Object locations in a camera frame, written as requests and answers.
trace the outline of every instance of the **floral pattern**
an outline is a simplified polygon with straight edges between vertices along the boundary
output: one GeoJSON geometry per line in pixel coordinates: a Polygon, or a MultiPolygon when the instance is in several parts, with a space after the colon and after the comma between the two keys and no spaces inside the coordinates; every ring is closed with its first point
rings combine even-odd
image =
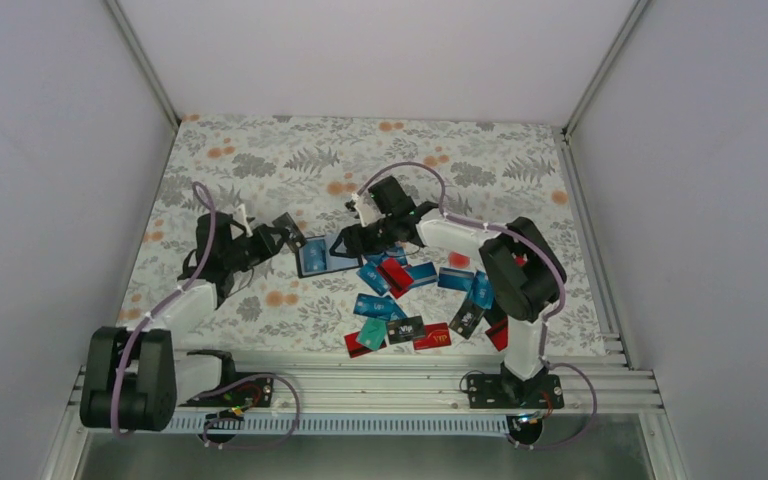
{"type": "MultiPolygon", "coordinates": [[[[534,220],[569,277],[567,307],[550,325],[547,352],[605,354],[551,129],[515,123],[189,115],[173,146],[119,321],[138,318],[175,287],[181,262],[195,247],[196,218],[204,213],[192,198],[193,180],[210,188],[222,211],[245,202],[255,224],[289,212],[306,235],[315,236],[356,222],[344,206],[349,195],[383,166],[405,159],[443,175],[451,211],[495,222],[534,220]]],[[[437,200],[439,186],[427,172],[405,167],[392,174],[418,202],[437,200]]],[[[462,267],[462,258],[450,252],[405,248],[410,263],[462,267]]],[[[240,287],[200,319],[186,346],[345,352],[343,336],[365,320],[352,313],[354,300],[360,292],[372,293],[355,271],[299,279],[286,248],[253,272],[238,273],[235,288],[240,287]]],[[[463,292],[425,286],[398,303],[432,324],[449,322],[463,298],[463,292]]],[[[451,347],[416,353],[496,353],[486,329],[482,322],[469,340],[452,335],[451,347]]],[[[377,354],[411,352],[407,343],[377,354]]]]}

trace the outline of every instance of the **card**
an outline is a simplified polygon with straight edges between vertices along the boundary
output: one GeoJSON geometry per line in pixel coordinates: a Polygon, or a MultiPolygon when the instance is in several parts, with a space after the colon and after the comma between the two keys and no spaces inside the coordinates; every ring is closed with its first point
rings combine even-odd
{"type": "Polygon", "coordinates": [[[486,332],[484,332],[488,337],[490,337],[490,341],[493,342],[493,346],[496,347],[496,350],[502,351],[506,348],[508,348],[508,320],[505,319],[489,329],[487,329],[486,332]]]}
{"type": "Polygon", "coordinates": [[[360,267],[360,270],[357,271],[357,274],[360,279],[369,285],[369,288],[371,288],[372,291],[378,295],[384,295],[387,293],[387,291],[390,290],[390,284],[387,283],[387,280],[384,279],[384,277],[378,272],[378,269],[375,268],[375,266],[371,263],[367,263],[366,265],[360,267]]]}
{"type": "MultiPolygon", "coordinates": [[[[366,355],[367,353],[373,352],[372,349],[364,347],[357,341],[359,334],[360,332],[355,332],[343,337],[346,340],[346,350],[349,351],[349,357],[351,358],[359,357],[361,355],[366,355]]],[[[377,350],[381,350],[386,346],[387,343],[382,339],[381,344],[378,346],[377,350]]]]}
{"type": "Polygon", "coordinates": [[[472,280],[472,286],[469,289],[469,299],[484,310],[493,306],[493,287],[490,286],[490,279],[487,274],[478,271],[475,272],[475,278],[472,280]]]}
{"type": "Polygon", "coordinates": [[[482,316],[484,316],[484,309],[472,303],[469,298],[465,298],[461,308],[458,309],[458,313],[455,314],[455,318],[449,322],[449,328],[468,339],[472,336],[472,332],[475,331],[475,327],[478,326],[482,316]]]}
{"type": "Polygon", "coordinates": [[[470,288],[472,288],[473,278],[475,278],[473,272],[440,267],[440,273],[437,276],[437,286],[440,288],[469,292],[470,288]]]}
{"type": "Polygon", "coordinates": [[[399,318],[408,318],[407,314],[399,307],[395,300],[393,300],[393,313],[390,315],[390,320],[397,320],[399,318]]]}
{"type": "Polygon", "coordinates": [[[507,321],[508,315],[502,310],[502,307],[499,306],[499,302],[493,300],[493,306],[490,307],[490,310],[484,311],[484,320],[487,320],[487,324],[492,327],[493,325],[507,321]]]}
{"type": "MultiPolygon", "coordinates": [[[[329,250],[337,241],[338,235],[333,233],[322,237],[306,239],[307,243],[296,252],[296,267],[299,278],[360,268],[363,265],[363,260],[360,258],[344,258],[331,255],[329,250]]],[[[340,245],[337,251],[341,248],[345,251],[345,246],[343,245],[340,245]]]]}
{"type": "Polygon", "coordinates": [[[396,302],[390,297],[374,297],[365,293],[359,293],[355,300],[355,315],[390,320],[393,315],[396,302]]]}
{"type": "Polygon", "coordinates": [[[434,268],[434,264],[431,262],[408,267],[405,270],[413,279],[413,283],[411,284],[410,288],[437,283],[437,270],[434,268]]]}
{"type": "Polygon", "coordinates": [[[390,293],[393,295],[393,298],[399,298],[404,295],[413,283],[413,278],[393,258],[388,258],[381,262],[381,265],[378,266],[378,273],[390,284],[390,293]]]}
{"type": "Polygon", "coordinates": [[[426,350],[428,348],[446,347],[452,344],[449,334],[449,326],[445,323],[435,323],[425,326],[425,338],[416,338],[413,341],[414,350],[426,350]]]}
{"type": "Polygon", "coordinates": [[[373,254],[370,254],[370,255],[364,255],[363,258],[366,259],[366,261],[368,263],[371,263],[371,264],[375,265],[376,267],[378,265],[381,265],[381,262],[383,262],[384,260],[387,260],[388,258],[395,259],[401,265],[407,265],[408,264],[407,255],[405,255],[405,249],[400,247],[400,246],[398,246],[398,245],[396,245],[394,247],[391,247],[391,248],[388,248],[387,250],[385,250],[385,251],[383,251],[381,253],[373,253],[373,254]]]}
{"type": "Polygon", "coordinates": [[[387,323],[377,318],[370,318],[358,332],[357,341],[370,350],[378,350],[387,336],[387,323]]]}
{"type": "Polygon", "coordinates": [[[301,258],[299,276],[310,276],[325,273],[325,239],[309,239],[307,244],[299,249],[301,258]]]}
{"type": "Polygon", "coordinates": [[[414,338],[425,338],[422,317],[390,320],[387,322],[387,338],[390,339],[390,345],[408,342],[414,338]]]}

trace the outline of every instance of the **gray leaf print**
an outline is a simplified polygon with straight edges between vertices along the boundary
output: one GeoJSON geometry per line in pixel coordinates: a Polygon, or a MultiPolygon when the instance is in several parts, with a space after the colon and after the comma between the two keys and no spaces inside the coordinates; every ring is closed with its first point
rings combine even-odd
{"type": "Polygon", "coordinates": [[[452,213],[458,215],[469,215],[472,212],[472,207],[469,205],[469,199],[461,197],[458,194],[458,198],[454,198],[451,195],[446,195],[446,210],[450,210],[452,213]]]}
{"type": "Polygon", "coordinates": [[[347,279],[340,277],[313,280],[313,286],[319,290],[327,289],[331,293],[357,290],[356,284],[350,283],[347,279]]]}
{"type": "Polygon", "coordinates": [[[238,177],[255,176],[258,178],[275,175],[275,164],[267,162],[265,158],[255,157],[249,153],[240,153],[234,157],[234,175],[238,177]]]}
{"type": "Polygon", "coordinates": [[[296,337],[305,330],[305,325],[303,323],[291,323],[281,320],[276,324],[264,325],[257,333],[277,337],[296,337]]]}
{"type": "Polygon", "coordinates": [[[327,152],[319,147],[314,147],[314,149],[316,151],[304,148],[293,154],[293,158],[287,160],[284,168],[292,168],[303,173],[322,173],[323,168],[333,167],[340,163],[340,159],[337,158],[337,152],[332,152],[330,147],[327,152]]]}
{"type": "Polygon", "coordinates": [[[254,322],[260,316],[260,298],[246,297],[237,307],[237,315],[244,322],[254,322]]]}
{"type": "Polygon", "coordinates": [[[508,166],[505,167],[502,176],[529,183],[534,183],[534,180],[537,180],[539,183],[543,177],[553,173],[555,173],[555,167],[543,157],[540,160],[530,158],[523,160],[516,157],[516,160],[509,162],[508,166]]]}
{"type": "Polygon", "coordinates": [[[470,165],[466,162],[455,162],[452,164],[452,172],[456,173],[455,184],[462,187],[469,185],[478,185],[485,187],[496,183],[496,176],[492,172],[483,170],[481,167],[470,165]]]}
{"type": "Polygon", "coordinates": [[[416,144],[403,138],[393,140],[393,144],[384,152],[384,156],[391,160],[413,160],[418,154],[419,149],[416,144]]]}
{"type": "Polygon", "coordinates": [[[192,189],[192,182],[185,175],[165,177],[157,192],[157,200],[166,207],[180,205],[184,201],[184,194],[192,189]]]}
{"type": "Polygon", "coordinates": [[[190,129],[186,129],[175,140],[175,147],[172,151],[180,150],[181,147],[186,147],[190,152],[190,156],[194,156],[207,144],[207,135],[203,133],[194,132],[190,129]]]}

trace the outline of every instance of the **purple cable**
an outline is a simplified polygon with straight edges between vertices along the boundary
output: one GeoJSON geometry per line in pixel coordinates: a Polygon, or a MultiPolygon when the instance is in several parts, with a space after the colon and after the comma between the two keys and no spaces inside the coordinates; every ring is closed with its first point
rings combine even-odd
{"type": "Polygon", "coordinates": [[[146,325],[148,325],[158,313],[163,311],[163,309],[168,307],[173,300],[181,296],[183,292],[187,291],[193,285],[193,282],[195,282],[199,275],[201,275],[201,271],[204,270],[204,265],[207,263],[207,257],[210,255],[210,247],[213,246],[213,235],[216,231],[216,206],[213,203],[213,197],[210,195],[210,190],[208,190],[201,182],[193,182],[193,196],[199,203],[207,208],[210,213],[210,232],[207,235],[207,246],[205,247],[204,254],[199,260],[193,275],[187,279],[180,289],[176,289],[174,292],[170,293],[169,296],[155,305],[154,308],[145,315],[143,320],[137,324],[134,331],[131,332],[131,336],[128,337],[128,341],[125,342],[125,348],[122,350],[119,365],[116,367],[116,379],[113,381],[113,395],[110,399],[110,429],[113,431],[113,436],[117,438],[127,437],[133,432],[133,430],[129,430],[127,433],[122,433],[122,430],[119,429],[119,401],[122,396],[122,381],[125,379],[125,369],[128,368],[128,360],[131,357],[131,351],[133,351],[134,345],[137,343],[137,337],[139,337],[140,332],[143,331],[146,325]]]}
{"type": "Polygon", "coordinates": [[[547,340],[549,338],[549,319],[554,317],[555,315],[559,314],[561,312],[561,310],[564,309],[564,306],[566,305],[566,302],[567,302],[567,292],[566,292],[566,289],[564,288],[564,280],[563,280],[563,277],[561,277],[561,272],[555,266],[554,262],[552,262],[551,259],[549,259],[549,256],[546,255],[546,252],[541,250],[532,241],[530,241],[527,238],[523,237],[522,235],[520,235],[520,234],[518,234],[518,233],[516,233],[516,232],[514,232],[514,231],[512,231],[510,229],[508,229],[506,226],[498,225],[498,224],[493,224],[493,223],[486,223],[486,222],[482,222],[482,221],[475,220],[475,219],[472,219],[472,218],[468,218],[468,217],[464,217],[464,216],[461,216],[461,215],[456,215],[456,214],[452,214],[452,213],[446,212],[446,210],[445,210],[445,208],[443,206],[443,202],[446,199],[446,181],[443,179],[443,176],[440,175],[440,173],[437,172],[437,170],[434,170],[433,168],[431,168],[429,166],[423,165],[423,164],[418,163],[418,162],[396,162],[396,163],[387,165],[386,167],[382,168],[377,173],[375,173],[375,175],[370,177],[370,179],[367,180],[366,183],[364,183],[363,186],[360,187],[360,189],[358,189],[358,192],[357,192],[358,195],[363,194],[366,191],[366,189],[369,188],[369,186],[372,184],[372,182],[375,181],[375,179],[377,179],[378,177],[380,177],[384,173],[386,173],[386,172],[388,172],[388,171],[390,171],[390,170],[392,170],[392,169],[394,169],[396,167],[403,167],[403,166],[412,166],[412,167],[422,168],[423,170],[431,172],[437,178],[437,181],[440,182],[440,199],[437,202],[437,207],[440,210],[440,215],[443,215],[444,218],[446,218],[448,220],[451,220],[454,223],[457,223],[457,224],[460,224],[460,225],[464,225],[464,226],[467,226],[467,227],[472,227],[472,228],[476,228],[476,229],[479,229],[479,230],[492,230],[494,232],[499,232],[499,233],[503,233],[505,235],[508,235],[509,237],[511,237],[514,240],[522,243],[523,245],[528,247],[529,250],[534,252],[540,258],[540,260],[543,261],[543,263],[546,265],[546,267],[552,273],[552,277],[554,277],[555,283],[558,284],[558,292],[559,292],[558,293],[558,304],[557,304],[557,306],[555,306],[555,308],[553,308],[549,312],[544,313],[541,316],[542,319],[543,319],[543,322],[542,322],[543,325],[542,325],[542,327],[540,329],[540,346],[538,348],[538,355],[540,356],[540,361],[543,363],[543,365],[548,370],[554,370],[554,369],[556,369],[558,367],[566,367],[566,368],[572,369],[577,374],[579,374],[581,376],[581,378],[584,379],[584,382],[587,383],[587,387],[590,389],[590,395],[593,397],[593,411],[590,413],[590,417],[588,417],[587,423],[584,425],[584,427],[581,429],[581,431],[579,431],[578,433],[576,433],[572,437],[570,437],[570,438],[568,438],[568,439],[566,439],[566,440],[564,440],[562,442],[558,442],[558,443],[555,443],[555,444],[552,444],[552,445],[546,445],[546,446],[542,446],[542,447],[530,446],[529,449],[531,449],[531,450],[549,450],[549,449],[552,449],[552,448],[557,448],[557,447],[561,447],[561,446],[564,446],[564,445],[568,445],[569,443],[578,440],[579,438],[581,438],[581,436],[585,432],[587,432],[590,429],[591,425],[593,424],[593,420],[595,420],[595,418],[596,418],[596,413],[598,412],[598,404],[596,402],[596,389],[593,387],[593,382],[590,381],[590,378],[588,378],[587,375],[584,372],[582,372],[578,367],[575,367],[574,365],[571,365],[569,363],[555,363],[555,364],[552,364],[552,363],[549,363],[548,360],[545,360],[545,356],[546,356],[545,355],[546,343],[547,343],[547,340]]]}
{"type": "Polygon", "coordinates": [[[269,448],[275,448],[275,447],[281,446],[284,442],[289,440],[290,437],[293,435],[293,433],[296,431],[296,429],[299,428],[299,422],[301,421],[301,415],[302,415],[302,402],[301,402],[301,399],[299,398],[299,392],[297,392],[296,389],[293,388],[292,385],[290,385],[290,382],[285,380],[283,377],[279,377],[278,375],[275,375],[273,373],[258,373],[256,375],[249,375],[248,377],[241,378],[241,379],[237,380],[236,382],[233,382],[233,383],[231,383],[229,385],[226,385],[226,386],[224,386],[222,388],[217,388],[216,390],[211,390],[209,392],[200,393],[200,394],[198,394],[198,396],[196,398],[198,398],[198,399],[210,398],[210,397],[215,397],[217,395],[222,395],[223,393],[225,393],[225,392],[227,392],[229,390],[233,390],[233,389],[237,388],[238,386],[240,386],[240,385],[242,385],[244,383],[251,382],[252,380],[257,380],[258,378],[272,378],[272,379],[275,379],[275,380],[283,383],[290,390],[290,393],[293,394],[293,400],[295,400],[295,402],[296,402],[296,415],[293,418],[293,423],[290,425],[290,429],[287,430],[287,433],[285,433],[284,436],[282,436],[281,438],[279,438],[279,439],[277,439],[277,440],[275,440],[273,442],[263,443],[263,444],[260,444],[260,445],[236,445],[236,446],[235,445],[227,445],[226,446],[225,444],[222,444],[222,443],[212,442],[212,441],[210,441],[207,438],[207,431],[210,430],[210,427],[216,425],[217,423],[224,422],[226,420],[233,420],[233,419],[229,419],[229,418],[218,418],[217,417],[217,418],[214,418],[213,420],[205,422],[205,424],[204,424],[204,430],[202,431],[201,439],[204,440],[204,446],[205,447],[207,447],[207,446],[216,447],[216,448],[218,448],[220,450],[224,450],[224,449],[228,449],[228,450],[249,450],[249,451],[252,451],[252,450],[255,450],[255,451],[256,450],[266,450],[266,449],[269,449],[269,448]]]}

